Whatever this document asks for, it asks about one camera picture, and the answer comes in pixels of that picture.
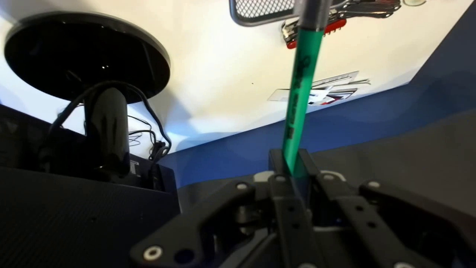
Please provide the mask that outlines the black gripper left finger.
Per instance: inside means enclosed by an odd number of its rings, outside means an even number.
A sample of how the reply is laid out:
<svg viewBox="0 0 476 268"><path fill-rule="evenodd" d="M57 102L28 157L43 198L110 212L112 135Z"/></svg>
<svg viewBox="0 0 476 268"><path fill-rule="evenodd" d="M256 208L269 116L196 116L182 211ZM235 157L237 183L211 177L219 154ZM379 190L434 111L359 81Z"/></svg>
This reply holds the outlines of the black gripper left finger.
<svg viewBox="0 0 476 268"><path fill-rule="evenodd" d="M295 189L280 148L269 150L269 192L284 268L317 268L315 239L306 208Z"/></svg>

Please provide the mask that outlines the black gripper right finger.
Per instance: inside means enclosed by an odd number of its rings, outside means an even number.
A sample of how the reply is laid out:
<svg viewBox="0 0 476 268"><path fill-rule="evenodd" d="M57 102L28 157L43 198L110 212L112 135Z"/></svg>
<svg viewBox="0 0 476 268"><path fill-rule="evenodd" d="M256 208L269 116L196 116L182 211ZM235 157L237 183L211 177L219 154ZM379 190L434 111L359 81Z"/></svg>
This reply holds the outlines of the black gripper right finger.
<svg viewBox="0 0 476 268"><path fill-rule="evenodd" d="M326 268L424 268L378 210L336 171L321 169L308 150L296 169L308 178L305 201L312 211Z"/></svg>

